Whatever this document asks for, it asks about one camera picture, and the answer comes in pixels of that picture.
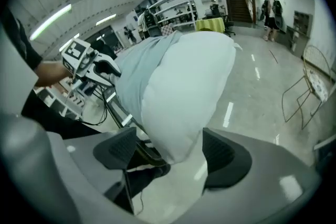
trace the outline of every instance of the person in white shirt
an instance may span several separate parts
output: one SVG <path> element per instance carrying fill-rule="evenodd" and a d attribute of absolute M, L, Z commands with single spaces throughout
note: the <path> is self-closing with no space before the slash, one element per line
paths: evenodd
<path fill-rule="evenodd" d="M 145 20 L 145 8 L 142 8 L 142 14 L 138 18 L 138 27 L 139 31 L 143 32 L 144 38 L 148 38 L 150 35 L 148 33 L 148 27 L 146 25 L 146 20 Z"/>
<path fill-rule="evenodd" d="M 145 26 L 145 29 L 146 29 L 146 23 L 145 23 L 144 17 L 143 17 L 144 10 L 145 10 L 144 8 L 141 8 L 142 13 L 140 14 L 140 16 L 138 18 L 138 32 L 139 32 L 139 35 L 140 35 L 142 40 L 144 39 L 143 26 Z"/>
<path fill-rule="evenodd" d="M 274 5 L 275 1 L 276 0 L 268 0 L 269 18 L 268 18 L 267 32 L 266 32 L 266 35 L 264 36 L 265 41 L 268 41 L 268 37 L 269 37 L 269 34 L 271 33 L 271 30 L 272 30 L 271 41 L 274 42 L 274 40 L 275 40 L 275 38 L 278 34 L 279 27 L 276 24 L 275 13 L 274 13 L 274 10 L 273 10 L 273 5 Z"/>

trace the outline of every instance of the light blue cloth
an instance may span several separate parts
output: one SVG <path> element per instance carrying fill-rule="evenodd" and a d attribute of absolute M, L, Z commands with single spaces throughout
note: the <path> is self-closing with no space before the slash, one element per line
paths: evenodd
<path fill-rule="evenodd" d="M 181 32 L 175 31 L 169 36 L 150 37 L 115 59 L 121 71 L 121 77 L 115 80 L 117 96 L 123 108 L 140 124 L 141 102 L 148 81 L 165 52 L 177 43 L 181 36 Z"/>

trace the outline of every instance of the staircase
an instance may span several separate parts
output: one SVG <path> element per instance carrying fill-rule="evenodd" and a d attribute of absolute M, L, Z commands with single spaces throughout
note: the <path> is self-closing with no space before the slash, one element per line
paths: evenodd
<path fill-rule="evenodd" d="M 229 0 L 227 5 L 232 21 L 252 23 L 251 14 L 245 0 Z"/>

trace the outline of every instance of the white pillow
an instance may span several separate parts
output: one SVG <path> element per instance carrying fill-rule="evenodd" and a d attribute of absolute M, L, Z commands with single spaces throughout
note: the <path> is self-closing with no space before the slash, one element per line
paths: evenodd
<path fill-rule="evenodd" d="M 151 75 L 141 117 L 147 135 L 168 163 L 189 156 L 215 112 L 234 64 L 233 44 L 217 32 L 184 35 Z"/>

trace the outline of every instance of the black sleeve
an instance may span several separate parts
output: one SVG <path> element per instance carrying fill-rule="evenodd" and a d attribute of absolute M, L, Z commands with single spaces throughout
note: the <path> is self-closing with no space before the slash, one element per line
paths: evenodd
<path fill-rule="evenodd" d="M 1 22 L 19 54 L 34 70 L 41 63 L 42 57 L 32 48 L 21 22 L 15 20 L 8 8 L 4 9 Z"/>

